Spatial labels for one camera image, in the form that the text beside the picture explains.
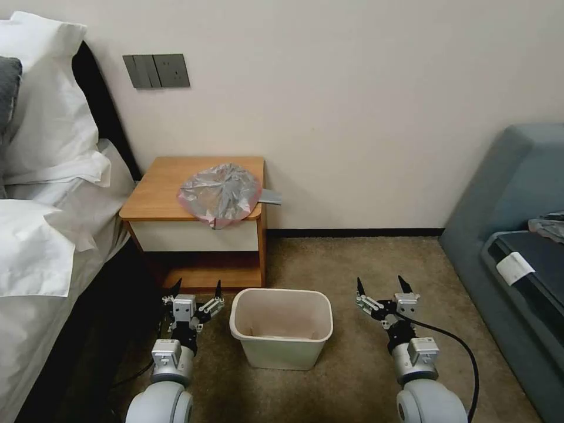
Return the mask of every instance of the gray plastic bag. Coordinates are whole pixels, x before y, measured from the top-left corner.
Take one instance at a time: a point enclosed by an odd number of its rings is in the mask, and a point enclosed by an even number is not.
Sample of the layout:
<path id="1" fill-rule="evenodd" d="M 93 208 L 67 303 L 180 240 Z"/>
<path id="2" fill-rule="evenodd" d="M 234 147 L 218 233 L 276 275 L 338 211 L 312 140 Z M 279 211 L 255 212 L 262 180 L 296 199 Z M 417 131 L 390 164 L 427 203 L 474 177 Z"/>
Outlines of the gray plastic bag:
<path id="1" fill-rule="evenodd" d="M 226 163 L 202 170 L 184 182 L 178 201 L 212 229 L 221 229 L 251 214 L 262 189 L 247 169 Z"/>

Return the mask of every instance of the white bed sheet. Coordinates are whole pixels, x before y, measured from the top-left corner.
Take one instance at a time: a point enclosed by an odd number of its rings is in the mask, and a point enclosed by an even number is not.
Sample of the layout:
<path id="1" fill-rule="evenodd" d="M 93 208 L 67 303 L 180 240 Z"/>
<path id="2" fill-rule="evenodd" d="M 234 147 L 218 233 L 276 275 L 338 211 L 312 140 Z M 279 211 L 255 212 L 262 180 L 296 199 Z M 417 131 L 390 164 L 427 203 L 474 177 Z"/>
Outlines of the white bed sheet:
<path id="1" fill-rule="evenodd" d="M 76 216 L 92 234 L 105 260 L 127 241 L 117 213 L 135 183 L 111 142 L 98 148 L 111 162 L 110 184 L 100 187 L 86 180 L 8 186 L 8 196 L 57 207 Z M 12 423 L 69 317 L 78 296 L 92 282 L 103 262 L 75 256 L 69 295 L 0 298 L 0 421 Z"/>

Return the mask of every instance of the nightstand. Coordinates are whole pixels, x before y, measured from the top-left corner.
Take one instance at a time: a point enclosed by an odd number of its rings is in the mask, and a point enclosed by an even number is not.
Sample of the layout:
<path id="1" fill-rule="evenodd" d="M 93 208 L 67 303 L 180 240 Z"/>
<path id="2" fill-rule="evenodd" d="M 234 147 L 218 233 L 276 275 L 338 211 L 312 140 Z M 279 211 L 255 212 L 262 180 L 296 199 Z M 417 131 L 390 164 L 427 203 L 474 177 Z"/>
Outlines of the nightstand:
<path id="1" fill-rule="evenodd" d="M 182 291 L 264 287 L 266 217 L 258 203 L 241 222 L 213 230 L 178 202 L 190 176 L 222 163 L 236 163 L 264 184 L 262 157 L 157 157 L 119 216 L 137 246 L 157 269 L 163 287 L 182 278 Z"/>

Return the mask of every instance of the wall switch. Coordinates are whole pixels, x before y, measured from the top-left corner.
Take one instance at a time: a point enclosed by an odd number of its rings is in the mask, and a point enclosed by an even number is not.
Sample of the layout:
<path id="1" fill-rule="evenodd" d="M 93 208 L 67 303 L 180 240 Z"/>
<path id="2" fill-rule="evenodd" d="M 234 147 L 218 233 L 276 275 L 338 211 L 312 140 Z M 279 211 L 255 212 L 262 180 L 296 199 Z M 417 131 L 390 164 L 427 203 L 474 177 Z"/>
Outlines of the wall switch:
<path id="1" fill-rule="evenodd" d="M 131 83 L 137 89 L 189 87 L 184 55 L 126 55 Z"/>
<path id="2" fill-rule="evenodd" d="M 152 55 L 128 55 L 123 61 L 135 88 L 161 88 Z"/>
<path id="3" fill-rule="evenodd" d="M 153 55 L 160 84 L 163 88 L 189 87 L 188 71 L 184 55 Z"/>

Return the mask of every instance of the white trash can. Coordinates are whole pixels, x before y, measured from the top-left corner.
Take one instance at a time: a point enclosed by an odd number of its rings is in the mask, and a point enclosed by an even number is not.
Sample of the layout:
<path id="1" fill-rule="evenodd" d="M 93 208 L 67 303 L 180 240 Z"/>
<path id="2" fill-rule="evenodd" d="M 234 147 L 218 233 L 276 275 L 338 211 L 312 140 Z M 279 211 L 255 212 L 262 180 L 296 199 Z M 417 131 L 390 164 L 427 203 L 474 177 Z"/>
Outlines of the white trash can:
<path id="1" fill-rule="evenodd" d="M 309 370 L 333 333 L 333 313 L 320 292 L 249 288 L 233 300 L 229 326 L 250 365 Z"/>

